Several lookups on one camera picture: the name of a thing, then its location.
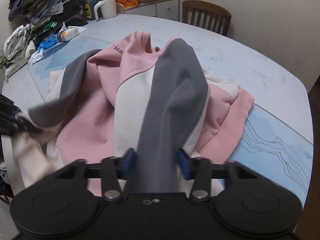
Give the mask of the white orange tissue pack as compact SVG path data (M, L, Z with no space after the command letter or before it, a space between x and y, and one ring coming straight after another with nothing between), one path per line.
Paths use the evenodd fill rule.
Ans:
M80 31L76 27L67 28L66 30L60 31L56 35L57 42L68 42L80 34Z

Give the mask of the pink grey cream sweatshirt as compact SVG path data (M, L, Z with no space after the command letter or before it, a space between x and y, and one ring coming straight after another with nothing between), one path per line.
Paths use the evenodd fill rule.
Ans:
M159 49L136 31L51 72L47 101L16 116L31 131L16 135L12 155L29 187L77 159L98 163L132 148L126 192L190 193L176 151L224 163L253 102L239 84L202 69L184 40Z

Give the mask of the pile of dark clothes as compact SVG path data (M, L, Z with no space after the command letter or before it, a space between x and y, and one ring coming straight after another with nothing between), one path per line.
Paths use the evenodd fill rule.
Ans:
M29 39L36 45L65 27L83 27L86 0L9 0L8 20L29 24Z

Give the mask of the blue mountain pattern tablecloth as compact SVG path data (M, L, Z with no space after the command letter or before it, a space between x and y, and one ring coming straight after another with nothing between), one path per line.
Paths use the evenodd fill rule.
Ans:
M152 45L159 48L172 37L184 39L204 69L238 83L254 97L232 159L288 188L304 203L313 163L313 127L306 88L268 57L222 35L172 20L120 14L89 23L68 44L49 52L38 63L22 67L3 83L2 93L21 109L42 103L47 97L50 72L134 31L150 33Z

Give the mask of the grey drawer cabinet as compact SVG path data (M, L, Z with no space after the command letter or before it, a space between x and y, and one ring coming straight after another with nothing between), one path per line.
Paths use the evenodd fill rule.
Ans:
M159 0L130 8L125 8L122 4L117 3L116 7L118 14L150 16L173 21L180 20L180 0Z

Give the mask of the white crumpled cloth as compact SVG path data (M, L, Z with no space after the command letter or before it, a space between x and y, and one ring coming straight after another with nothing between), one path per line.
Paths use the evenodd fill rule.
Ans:
M26 42L27 35L30 30L30 25L20 25L13 33L6 39L3 46L3 54L7 60L12 59L19 51L21 51Z

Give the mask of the blue plastic bag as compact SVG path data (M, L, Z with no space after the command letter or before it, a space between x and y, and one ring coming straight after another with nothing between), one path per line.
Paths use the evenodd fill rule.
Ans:
M53 35L49 37L47 40L43 40L40 42L39 46L37 47L37 50L43 49L49 49L55 46L58 43L58 40L56 38L56 35Z

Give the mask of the brown wooden chair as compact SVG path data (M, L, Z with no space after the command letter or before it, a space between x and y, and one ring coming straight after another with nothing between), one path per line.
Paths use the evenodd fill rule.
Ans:
M201 0L185 0L182 3L182 22L227 36L231 13L216 4Z

